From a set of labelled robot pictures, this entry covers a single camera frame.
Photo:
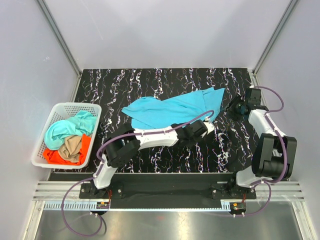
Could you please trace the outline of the bright blue t shirt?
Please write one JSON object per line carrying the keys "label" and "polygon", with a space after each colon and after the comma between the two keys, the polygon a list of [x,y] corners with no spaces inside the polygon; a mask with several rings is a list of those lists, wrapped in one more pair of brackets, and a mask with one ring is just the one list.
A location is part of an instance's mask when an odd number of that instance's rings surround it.
{"label": "bright blue t shirt", "polygon": [[214,121],[220,113],[224,92],[224,88],[210,87],[165,100],[151,96],[141,97],[124,107],[122,112],[131,118],[133,128],[142,130],[186,123],[207,111],[213,113],[203,115],[200,119],[204,120],[209,116],[210,121]]}

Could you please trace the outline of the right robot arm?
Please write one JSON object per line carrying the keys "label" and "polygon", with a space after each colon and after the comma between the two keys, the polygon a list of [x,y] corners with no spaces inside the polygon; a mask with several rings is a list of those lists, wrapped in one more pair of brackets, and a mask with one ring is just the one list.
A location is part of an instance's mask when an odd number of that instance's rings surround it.
{"label": "right robot arm", "polygon": [[[279,98],[279,109],[269,110],[262,105],[262,89],[274,93]],[[291,177],[297,139],[282,132],[270,116],[283,108],[284,101],[274,90],[264,86],[253,86],[247,88],[243,96],[235,96],[221,109],[234,121],[248,121],[259,136],[251,166],[235,174],[234,181],[237,186],[253,188],[258,184],[275,184]]]}

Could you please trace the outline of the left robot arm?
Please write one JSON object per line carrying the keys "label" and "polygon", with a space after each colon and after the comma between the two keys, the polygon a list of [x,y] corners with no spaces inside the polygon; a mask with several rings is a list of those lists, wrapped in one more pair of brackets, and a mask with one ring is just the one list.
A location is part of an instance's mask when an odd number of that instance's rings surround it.
{"label": "left robot arm", "polygon": [[93,184],[98,190],[109,187],[117,169],[125,166],[140,150],[174,146],[190,148],[214,130],[213,123],[208,120],[173,124],[161,129],[137,129],[126,123],[97,151],[100,164],[93,175]]}

